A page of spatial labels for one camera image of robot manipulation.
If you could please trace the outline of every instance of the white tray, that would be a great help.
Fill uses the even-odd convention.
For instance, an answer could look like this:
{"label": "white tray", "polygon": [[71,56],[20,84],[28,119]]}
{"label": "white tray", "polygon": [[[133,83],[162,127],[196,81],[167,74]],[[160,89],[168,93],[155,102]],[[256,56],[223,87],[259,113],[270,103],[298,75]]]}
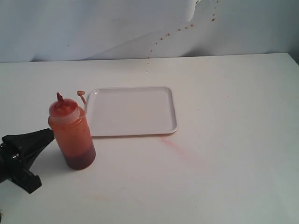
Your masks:
{"label": "white tray", "polygon": [[178,129],[167,87],[95,89],[87,104],[93,137],[170,134]]}

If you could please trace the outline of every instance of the squeeze bottle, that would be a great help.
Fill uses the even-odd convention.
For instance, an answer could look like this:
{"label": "squeeze bottle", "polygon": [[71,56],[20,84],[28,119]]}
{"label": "squeeze bottle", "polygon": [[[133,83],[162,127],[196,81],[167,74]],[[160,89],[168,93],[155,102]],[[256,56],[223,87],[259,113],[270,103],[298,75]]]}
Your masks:
{"label": "squeeze bottle", "polygon": [[77,94],[84,102],[85,111],[74,100],[63,99],[58,92],[57,101],[49,108],[48,122],[67,165],[81,170],[92,164],[96,153],[86,119],[84,91]]}

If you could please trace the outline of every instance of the white tabletop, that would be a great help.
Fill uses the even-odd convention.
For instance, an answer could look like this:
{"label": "white tabletop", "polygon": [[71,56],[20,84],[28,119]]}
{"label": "white tabletop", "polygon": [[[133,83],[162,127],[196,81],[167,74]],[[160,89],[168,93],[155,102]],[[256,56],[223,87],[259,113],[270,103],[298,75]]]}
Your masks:
{"label": "white tabletop", "polygon": [[53,141],[29,195],[0,184],[3,224],[299,223],[299,66],[288,54],[0,64],[0,137],[48,127],[56,92],[169,86],[178,131],[94,139],[70,170]]}

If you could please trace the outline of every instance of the white backdrop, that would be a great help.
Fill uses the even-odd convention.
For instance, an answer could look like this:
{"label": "white backdrop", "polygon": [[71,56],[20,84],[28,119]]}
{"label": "white backdrop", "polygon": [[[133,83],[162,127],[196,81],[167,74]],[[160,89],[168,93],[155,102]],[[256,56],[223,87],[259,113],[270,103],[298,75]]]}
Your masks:
{"label": "white backdrop", "polygon": [[299,55],[299,0],[196,2],[3,0],[0,62]]}

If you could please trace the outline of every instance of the bottle cap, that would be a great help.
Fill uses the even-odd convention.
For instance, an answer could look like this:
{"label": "bottle cap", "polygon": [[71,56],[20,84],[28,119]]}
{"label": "bottle cap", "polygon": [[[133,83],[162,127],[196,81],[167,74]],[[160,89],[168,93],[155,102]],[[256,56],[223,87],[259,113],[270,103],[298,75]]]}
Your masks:
{"label": "bottle cap", "polygon": [[57,101],[49,108],[50,120],[57,125],[66,125],[74,122],[80,117],[79,106],[72,99],[63,99],[57,93]]}

